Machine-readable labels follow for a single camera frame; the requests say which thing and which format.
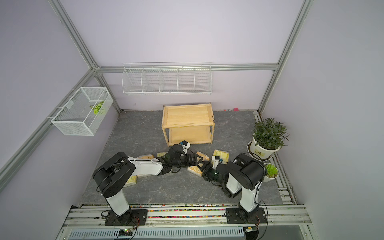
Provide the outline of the light wooden two-tier shelf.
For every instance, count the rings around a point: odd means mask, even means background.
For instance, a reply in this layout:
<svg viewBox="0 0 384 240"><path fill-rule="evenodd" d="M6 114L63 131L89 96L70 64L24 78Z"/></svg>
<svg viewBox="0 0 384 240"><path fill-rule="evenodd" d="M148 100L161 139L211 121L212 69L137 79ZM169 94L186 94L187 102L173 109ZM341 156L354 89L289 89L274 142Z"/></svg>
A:
<svg viewBox="0 0 384 240"><path fill-rule="evenodd" d="M212 104L164 106L162 130L168 146L182 141L211 144L215 131Z"/></svg>

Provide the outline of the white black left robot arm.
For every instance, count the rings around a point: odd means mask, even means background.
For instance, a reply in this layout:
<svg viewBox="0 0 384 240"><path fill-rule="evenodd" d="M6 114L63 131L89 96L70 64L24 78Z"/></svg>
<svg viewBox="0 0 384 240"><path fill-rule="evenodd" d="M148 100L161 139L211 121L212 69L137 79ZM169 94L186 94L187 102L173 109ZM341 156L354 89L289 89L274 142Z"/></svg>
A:
<svg viewBox="0 0 384 240"><path fill-rule="evenodd" d="M124 152L118 152L93 173L97 190L106 199L117 217L130 211L130 205L123 188L130 177L138 175L161 176L172 172L172 168L188 168L202 162L203 157L182 145L173 145L169 151L153 159L131 158Z"/></svg>

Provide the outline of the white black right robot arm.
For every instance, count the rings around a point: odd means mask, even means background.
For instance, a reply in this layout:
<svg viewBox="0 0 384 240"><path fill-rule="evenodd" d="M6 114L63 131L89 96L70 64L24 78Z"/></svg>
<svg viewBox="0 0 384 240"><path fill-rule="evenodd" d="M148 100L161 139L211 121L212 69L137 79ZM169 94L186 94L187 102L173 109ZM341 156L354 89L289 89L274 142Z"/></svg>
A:
<svg viewBox="0 0 384 240"><path fill-rule="evenodd" d="M258 201L261 185L267 173L266 167L249 153L242 153L232 162L219 163L216 167L210 161L200 162L199 170L207 182L216 182L222 187L229 198L242 194L240 209L249 215L254 213L260 202Z"/></svg>

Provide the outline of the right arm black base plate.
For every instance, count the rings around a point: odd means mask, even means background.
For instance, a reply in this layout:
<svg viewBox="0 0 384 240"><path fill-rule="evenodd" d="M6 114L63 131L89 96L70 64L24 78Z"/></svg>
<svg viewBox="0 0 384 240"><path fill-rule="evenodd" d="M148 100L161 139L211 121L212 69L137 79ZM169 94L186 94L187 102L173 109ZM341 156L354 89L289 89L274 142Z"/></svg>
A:
<svg viewBox="0 0 384 240"><path fill-rule="evenodd" d="M253 211L247 212L242 207L239 208L227 208L224 216L227 219L228 224L266 224L267 214L265 210L260 207L256 207Z"/></svg>

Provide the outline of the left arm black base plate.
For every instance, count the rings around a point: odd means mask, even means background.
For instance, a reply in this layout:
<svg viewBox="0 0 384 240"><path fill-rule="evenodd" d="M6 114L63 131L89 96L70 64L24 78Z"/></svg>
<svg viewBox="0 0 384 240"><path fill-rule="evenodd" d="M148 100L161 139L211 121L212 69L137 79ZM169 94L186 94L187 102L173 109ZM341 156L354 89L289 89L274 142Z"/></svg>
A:
<svg viewBox="0 0 384 240"><path fill-rule="evenodd" d="M147 209L130 209L121 216L109 210L105 226L144 226L147 221Z"/></svg>

